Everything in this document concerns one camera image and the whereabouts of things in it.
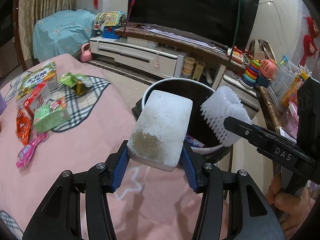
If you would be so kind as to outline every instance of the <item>red and white box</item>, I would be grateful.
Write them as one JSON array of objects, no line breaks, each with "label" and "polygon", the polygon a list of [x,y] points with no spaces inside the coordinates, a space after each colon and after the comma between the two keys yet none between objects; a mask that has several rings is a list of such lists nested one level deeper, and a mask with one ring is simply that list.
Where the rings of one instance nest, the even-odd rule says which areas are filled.
[{"label": "red and white box", "polygon": [[39,83],[31,95],[24,102],[23,106],[28,111],[30,116],[33,118],[35,115],[35,111],[45,105],[49,99],[51,98],[51,92],[47,82]]}]

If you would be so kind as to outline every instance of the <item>orange wrapper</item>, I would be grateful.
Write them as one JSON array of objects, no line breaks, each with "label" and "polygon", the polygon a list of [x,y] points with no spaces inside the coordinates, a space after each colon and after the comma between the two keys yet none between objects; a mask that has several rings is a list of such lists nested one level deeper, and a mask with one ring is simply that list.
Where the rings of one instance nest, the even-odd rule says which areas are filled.
[{"label": "orange wrapper", "polygon": [[31,120],[19,109],[17,115],[17,130],[16,134],[22,141],[23,145],[27,145],[30,139]]}]

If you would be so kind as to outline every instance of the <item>human hand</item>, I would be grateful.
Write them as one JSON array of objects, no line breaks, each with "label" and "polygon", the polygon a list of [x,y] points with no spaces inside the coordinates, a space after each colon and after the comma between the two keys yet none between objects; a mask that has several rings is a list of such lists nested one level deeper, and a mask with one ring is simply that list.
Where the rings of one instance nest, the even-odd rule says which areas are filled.
[{"label": "human hand", "polygon": [[281,223],[283,231],[302,224],[309,209],[309,194],[305,187],[300,197],[287,193],[279,193],[281,188],[281,173],[272,179],[268,188],[267,201],[281,211],[288,213],[288,217]]}]

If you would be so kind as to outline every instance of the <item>black trash bin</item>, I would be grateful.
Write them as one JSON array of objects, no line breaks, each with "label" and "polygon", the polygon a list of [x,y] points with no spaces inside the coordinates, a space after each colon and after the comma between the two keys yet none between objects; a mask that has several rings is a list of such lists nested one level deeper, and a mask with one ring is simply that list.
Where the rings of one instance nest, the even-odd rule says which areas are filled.
[{"label": "black trash bin", "polygon": [[[160,90],[191,99],[193,105],[187,134],[201,141],[207,147],[215,147],[220,145],[215,133],[206,123],[200,111],[201,104],[213,94],[213,89],[200,82],[184,78],[169,78],[160,80],[151,85],[143,95],[141,103],[142,109],[144,108],[145,102],[148,100],[153,90]],[[228,152],[229,147],[221,147],[215,152],[207,154],[204,157],[206,161],[216,163],[225,155],[227,155]]]}]

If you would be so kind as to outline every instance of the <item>pink toy helmet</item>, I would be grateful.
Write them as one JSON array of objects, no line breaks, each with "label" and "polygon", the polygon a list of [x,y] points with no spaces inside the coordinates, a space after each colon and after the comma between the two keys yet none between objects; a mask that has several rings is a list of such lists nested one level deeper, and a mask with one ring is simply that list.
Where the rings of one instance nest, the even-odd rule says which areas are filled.
[{"label": "pink toy helmet", "polygon": [[277,64],[272,59],[263,59],[261,62],[261,74],[267,78],[271,79],[277,70]]}]

